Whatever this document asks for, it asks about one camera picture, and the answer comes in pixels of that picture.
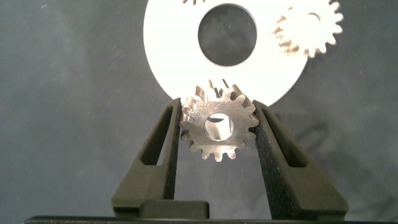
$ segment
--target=metal gear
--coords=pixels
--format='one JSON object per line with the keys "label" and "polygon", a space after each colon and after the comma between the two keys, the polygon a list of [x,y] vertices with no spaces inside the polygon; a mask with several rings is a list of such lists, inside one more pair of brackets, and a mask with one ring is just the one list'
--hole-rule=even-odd
{"label": "metal gear", "polygon": [[223,85],[218,90],[209,80],[207,92],[197,86],[195,96],[185,100],[180,121],[181,139],[190,140],[190,150],[201,149],[202,159],[213,153],[217,162],[221,162],[224,153],[235,159],[235,149],[247,149],[245,138],[256,137],[249,128],[259,124],[253,115],[254,104],[236,85],[230,88],[224,80]]}
{"label": "metal gear", "polygon": [[301,0],[286,11],[276,24],[275,35],[286,55],[308,55],[326,53],[325,43],[336,44],[333,34],[342,33],[337,25],[344,19],[341,13],[335,13],[338,2],[330,0]]}

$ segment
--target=gear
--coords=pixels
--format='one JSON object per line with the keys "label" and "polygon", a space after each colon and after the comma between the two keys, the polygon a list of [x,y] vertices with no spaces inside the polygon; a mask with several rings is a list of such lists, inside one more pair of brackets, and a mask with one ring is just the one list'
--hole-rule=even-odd
{"label": "gear", "polygon": [[275,35],[286,55],[308,55],[326,53],[325,43],[336,44],[333,34],[342,33],[337,22],[343,20],[335,13],[338,2],[329,0],[301,0],[287,10],[276,24]]}
{"label": "gear", "polygon": [[207,92],[197,86],[196,95],[185,101],[180,121],[181,139],[190,140],[190,150],[201,149],[202,159],[213,153],[217,162],[224,153],[235,159],[235,149],[247,149],[245,138],[256,137],[249,128],[259,124],[254,104],[236,85],[229,88],[223,83],[218,90],[209,80]]}

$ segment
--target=white gear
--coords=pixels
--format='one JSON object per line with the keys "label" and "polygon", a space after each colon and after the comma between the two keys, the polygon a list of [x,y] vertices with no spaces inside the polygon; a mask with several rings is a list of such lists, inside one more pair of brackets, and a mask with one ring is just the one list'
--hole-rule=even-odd
{"label": "white gear", "polygon": [[286,55],[308,55],[326,53],[325,43],[336,44],[333,34],[342,33],[337,22],[343,20],[335,13],[338,2],[329,0],[300,0],[286,11],[276,24],[275,35]]}
{"label": "white gear", "polygon": [[[195,152],[202,149],[202,159],[207,159],[211,153],[215,155],[217,162],[223,158],[223,154],[235,159],[235,149],[247,149],[245,138],[253,138],[256,135],[249,132],[249,128],[259,124],[258,119],[253,115],[256,109],[236,85],[229,88],[224,82],[220,90],[213,88],[212,83],[205,93],[197,86],[196,95],[185,100],[182,109],[180,127],[182,128],[183,140],[190,140],[190,150]],[[222,133],[215,124],[210,123],[213,128],[211,134],[207,133],[206,122],[214,114],[224,114],[228,117],[228,135]]]}

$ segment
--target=metallic surface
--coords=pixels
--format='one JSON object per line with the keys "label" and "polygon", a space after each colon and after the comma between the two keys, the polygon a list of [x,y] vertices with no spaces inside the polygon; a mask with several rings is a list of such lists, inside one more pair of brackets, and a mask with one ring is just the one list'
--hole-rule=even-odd
{"label": "metallic surface", "polygon": [[275,35],[285,54],[314,57],[317,52],[326,53],[325,43],[336,45],[333,34],[342,33],[343,29],[336,23],[343,20],[343,15],[335,13],[340,8],[338,2],[329,2],[296,1],[283,14]]}
{"label": "metallic surface", "polygon": [[[235,149],[247,149],[245,138],[255,137],[249,132],[249,128],[259,123],[252,115],[255,107],[250,100],[236,85],[230,88],[225,81],[223,83],[224,86],[218,90],[209,81],[209,89],[206,92],[198,86],[196,95],[185,100],[180,122],[183,129],[182,139],[192,142],[190,150],[195,152],[202,149],[202,159],[207,159],[213,153],[217,162],[223,159],[224,153],[235,159]],[[230,118],[233,128],[218,129],[213,124],[210,127],[212,134],[206,134],[206,121],[212,115],[220,113]],[[230,137],[220,138],[225,131],[231,131]]]}

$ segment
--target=spur gear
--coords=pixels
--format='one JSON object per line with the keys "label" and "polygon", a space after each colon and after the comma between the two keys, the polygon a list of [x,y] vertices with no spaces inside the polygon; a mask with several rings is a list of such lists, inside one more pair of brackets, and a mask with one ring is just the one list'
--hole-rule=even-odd
{"label": "spur gear", "polygon": [[335,13],[338,2],[330,0],[301,0],[286,11],[276,24],[275,35],[286,55],[308,55],[326,53],[326,43],[336,44],[333,34],[342,33],[337,25],[344,19],[341,13]]}
{"label": "spur gear", "polygon": [[181,139],[190,141],[190,150],[201,149],[202,159],[213,153],[217,162],[224,153],[235,159],[235,149],[247,149],[245,138],[256,137],[249,128],[259,124],[254,104],[236,85],[230,88],[224,80],[223,85],[218,90],[209,80],[206,92],[197,86],[195,96],[185,100],[180,121]]}

